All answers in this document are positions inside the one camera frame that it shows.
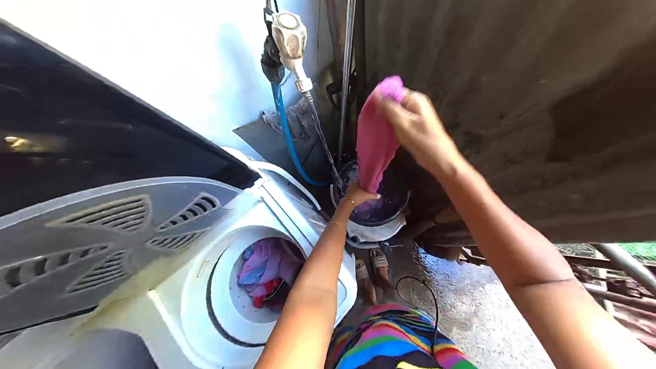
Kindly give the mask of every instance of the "gray panel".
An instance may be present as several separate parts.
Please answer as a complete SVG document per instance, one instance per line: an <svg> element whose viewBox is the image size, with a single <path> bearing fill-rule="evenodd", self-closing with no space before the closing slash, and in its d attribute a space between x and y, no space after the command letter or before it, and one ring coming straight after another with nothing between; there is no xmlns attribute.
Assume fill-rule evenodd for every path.
<svg viewBox="0 0 656 369"><path fill-rule="evenodd" d="M0 333L97 305L153 260L187 250L240 192L209 179L143 179L0 217ZM172 225L190 206L198 216Z"/></svg>

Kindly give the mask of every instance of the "hand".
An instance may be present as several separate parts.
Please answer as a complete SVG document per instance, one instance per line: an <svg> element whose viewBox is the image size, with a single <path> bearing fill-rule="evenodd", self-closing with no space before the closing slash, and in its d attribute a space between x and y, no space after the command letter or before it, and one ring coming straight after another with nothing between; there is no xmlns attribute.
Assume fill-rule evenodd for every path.
<svg viewBox="0 0 656 369"><path fill-rule="evenodd" d="M380 195L368 193L367 191L363 190L362 187L360 187L360 183L356 181L349 184L344 197L353 200L354 205L358 206L367 200L379 199Z"/></svg>
<svg viewBox="0 0 656 369"><path fill-rule="evenodd" d="M465 162L444 129L428 96L404 89L403 101L374 96L377 108L390 122L399 143L417 163L434 175L448 174Z"/></svg>

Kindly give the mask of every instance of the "metal hose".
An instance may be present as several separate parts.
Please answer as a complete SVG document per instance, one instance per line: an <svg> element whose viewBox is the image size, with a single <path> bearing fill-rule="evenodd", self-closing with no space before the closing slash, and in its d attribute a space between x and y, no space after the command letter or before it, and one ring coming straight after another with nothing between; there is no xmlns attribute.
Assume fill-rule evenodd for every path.
<svg viewBox="0 0 656 369"><path fill-rule="evenodd" d="M310 112L312 113L312 120L314 120L314 127L316 128L317 133L319 133L319 138L321 139L321 145L323 146L323 151L325 151L326 155L328 156L328 161L330 162L330 166L333 171L333 177L337 182L337 186L339 186L339 188L342 190L343 193L344 182L339 177L339 172L337 171L337 168L335 167L335 162L333 161L333 156L331 155L330 150L328 149L328 142L326 142L326 138L323 136L323 130L321 130L321 124L319 122L319 115L317 114L317 109L314 107L314 98L312 98L312 93L309 91L305 91L303 93L303 97L308 101L308 104L310 105Z"/></svg>

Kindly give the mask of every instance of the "black plastic cover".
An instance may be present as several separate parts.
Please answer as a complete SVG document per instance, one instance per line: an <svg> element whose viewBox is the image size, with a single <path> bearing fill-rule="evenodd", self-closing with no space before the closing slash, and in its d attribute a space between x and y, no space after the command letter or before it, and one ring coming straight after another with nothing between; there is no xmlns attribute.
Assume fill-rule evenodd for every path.
<svg viewBox="0 0 656 369"><path fill-rule="evenodd" d="M259 178L212 142L1 20L0 173L0 216L134 179L205 177L245 189Z"/></svg>

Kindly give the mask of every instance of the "laundry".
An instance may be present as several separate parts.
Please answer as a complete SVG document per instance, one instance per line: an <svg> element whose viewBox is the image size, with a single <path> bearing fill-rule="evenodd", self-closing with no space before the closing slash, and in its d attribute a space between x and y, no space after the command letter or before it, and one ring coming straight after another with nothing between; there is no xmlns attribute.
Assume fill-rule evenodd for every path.
<svg viewBox="0 0 656 369"><path fill-rule="evenodd" d="M259 309L281 282L291 286L298 276L302 262L288 251L295 246L288 246L286 242L282 238L265 238L250 245L242 254L245 262L237 283L244 287L253 298L253 306Z"/></svg>
<svg viewBox="0 0 656 369"><path fill-rule="evenodd" d="M360 186L372 194L378 192L382 174L399 148L392 126L376 109L373 95L403 100L403 81L399 76L385 78L367 97L358 117L358 171Z"/></svg>

